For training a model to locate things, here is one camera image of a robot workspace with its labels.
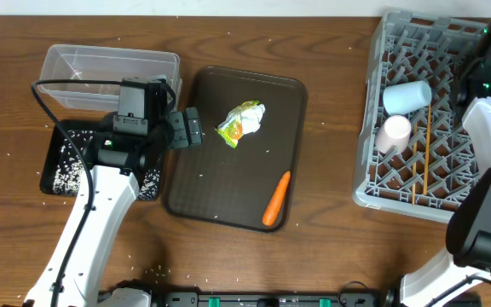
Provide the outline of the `pink cup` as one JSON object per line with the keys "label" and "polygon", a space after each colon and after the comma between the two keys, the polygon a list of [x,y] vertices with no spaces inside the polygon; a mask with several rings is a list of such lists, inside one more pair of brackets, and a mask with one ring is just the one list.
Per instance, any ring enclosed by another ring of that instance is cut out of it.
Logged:
{"label": "pink cup", "polygon": [[391,149],[401,154],[407,149],[411,131],[412,125],[407,118],[402,115],[390,116],[378,130],[375,146],[382,154],[387,154]]}

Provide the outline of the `light blue cup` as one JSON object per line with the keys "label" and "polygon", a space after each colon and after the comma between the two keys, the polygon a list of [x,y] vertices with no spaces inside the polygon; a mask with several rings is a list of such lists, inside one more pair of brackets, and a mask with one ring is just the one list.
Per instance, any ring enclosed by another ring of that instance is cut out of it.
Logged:
{"label": "light blue cup", "polygon": [[425,81],[393,85],[383,93],[384,109],[390,116],[404,115],[428,107],[431,99],[431,87]]}

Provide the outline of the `wooden chopstick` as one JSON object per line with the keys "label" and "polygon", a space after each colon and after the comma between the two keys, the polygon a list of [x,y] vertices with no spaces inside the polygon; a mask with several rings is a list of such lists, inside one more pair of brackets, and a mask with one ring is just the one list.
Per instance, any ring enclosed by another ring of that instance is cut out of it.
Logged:
{"label": "wooden chopstick", "polygon": [[[413,129],[414,135],[416,135],[417,132],[418,132],[418,123],[416,123],[414,125],[414,129]],[[413,156],[415,156],[417,154],[417,152],[418,152],[418,142],[414,141]],[[412,170],[413,170],[413,178],[415,178],[417,176],[417,162],[413,162]],[[416,183],[413,183],[411,190],[412,190],[411,204],[412,204],[412,206],[414,206],[416,203]]]}

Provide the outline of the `wooden chopstick diagonal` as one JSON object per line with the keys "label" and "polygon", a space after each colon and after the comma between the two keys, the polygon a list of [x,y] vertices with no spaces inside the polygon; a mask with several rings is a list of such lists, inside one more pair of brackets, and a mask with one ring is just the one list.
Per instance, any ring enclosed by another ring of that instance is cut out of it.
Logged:
{"label": "wooden chopstick diagonal", "polygon": [[425,136],[425,165],[424,165],[424,181],[423,181],[423,195],[428,193],[428,181],[429,181],[429,166],[430,166],[430,135],[431,135],[431,112],[432,105],[428,107],[428,122],[426,125],[426,136]]}

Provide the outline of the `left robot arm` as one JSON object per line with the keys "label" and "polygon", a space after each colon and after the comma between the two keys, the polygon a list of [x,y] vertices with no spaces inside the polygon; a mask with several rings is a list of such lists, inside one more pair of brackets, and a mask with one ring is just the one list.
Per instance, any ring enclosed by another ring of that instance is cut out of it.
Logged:
{"label": "left robot arm", "polygon": [[132,203],[158,198],[165,151],[201,142],[194,107],[170,113],[150,136],[114,131],[111,114],[99,124],[67,120],[62,130],[55,130],[47,157],[54,192],[76,200],[54,253],[24,304],[149,306],[150,291],[139,287],[119,289],[100,301],[101,278]]}

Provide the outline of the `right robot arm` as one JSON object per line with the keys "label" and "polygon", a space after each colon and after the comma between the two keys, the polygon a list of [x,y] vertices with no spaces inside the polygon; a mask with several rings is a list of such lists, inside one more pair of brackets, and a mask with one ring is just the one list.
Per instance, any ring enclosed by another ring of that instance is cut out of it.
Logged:
{"label": "right robot arm", "polygon": [[450,100],[471,140],[479,179],[448,223],[445,248],[404,275],[386,306],[456,305],[468,289],[491,285],[491,22],[459,67]]}

